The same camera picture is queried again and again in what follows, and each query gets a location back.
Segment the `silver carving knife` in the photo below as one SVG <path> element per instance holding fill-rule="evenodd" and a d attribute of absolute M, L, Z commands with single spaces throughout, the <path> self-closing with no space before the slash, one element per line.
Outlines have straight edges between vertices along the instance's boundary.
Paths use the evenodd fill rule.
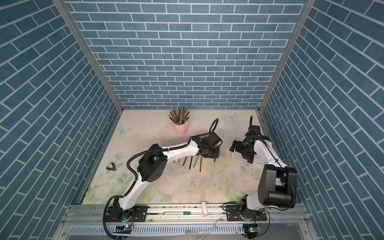
<path fill-rule="evenodd" d="M 195 160 L 195 162 L 194 162 L 194 164 L 193 164 L 193 167 L 196 166 L 196 164 L 197 164 L 197 162 L 198 162 L 198 159 L 199 159 L 199 155 L 196 157 L 196 160 Z"/>

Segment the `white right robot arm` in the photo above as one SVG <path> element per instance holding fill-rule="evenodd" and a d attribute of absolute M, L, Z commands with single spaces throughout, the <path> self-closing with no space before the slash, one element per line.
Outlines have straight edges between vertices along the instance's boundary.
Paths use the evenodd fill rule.
<path fill-rule="evenodd" d="M 279 158 L 268 138 L 249 135 L 242 141 L 234 140 L 230 152 L 240 153 L 250 164 L 263 165 L 257 193 L 244 196 L 242 211 L 265 208 L 285 211 L 295 206 L 298 172 Z"/>

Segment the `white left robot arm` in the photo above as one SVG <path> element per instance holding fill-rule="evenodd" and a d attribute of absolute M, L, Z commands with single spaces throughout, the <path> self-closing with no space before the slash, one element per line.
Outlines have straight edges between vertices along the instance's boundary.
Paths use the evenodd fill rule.
<path fill-rule="evenodd" d="M 168 163 L 193 156 L 217 159 L 222 144 L 223 140 L 215 132 L 209 132 L 191 136 L 180 145 L 161 147 L 154 144 L 148 150 L 132 156 L 127 161 L 127 168 L 135 178 L 115 203 L 122 211 L 132 209 L 147 185 L 162 176 Z"/>

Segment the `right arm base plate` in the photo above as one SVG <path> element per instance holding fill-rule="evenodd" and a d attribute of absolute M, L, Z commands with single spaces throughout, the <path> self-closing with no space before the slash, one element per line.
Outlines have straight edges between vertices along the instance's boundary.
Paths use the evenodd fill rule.
<path fill-rule="evenodd" d="M 265 212 L 249 210 L 237 204 L 223 205 L 222 209 L 226 213 L 228 222 L 263 222 L 267 220 Z"/>

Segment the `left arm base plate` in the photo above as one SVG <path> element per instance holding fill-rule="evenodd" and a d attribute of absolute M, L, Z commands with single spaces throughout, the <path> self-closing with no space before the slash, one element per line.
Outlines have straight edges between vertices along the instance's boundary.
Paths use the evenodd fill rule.
<path fill-rule="evenodd" d="M 107 208 L 105 214 L 106 223 L 123 223 L 123 222 L 145 222 L 148 212 L 148 206 L 134 206 L 130 210 L 115 210 L 113 206 Z"/>

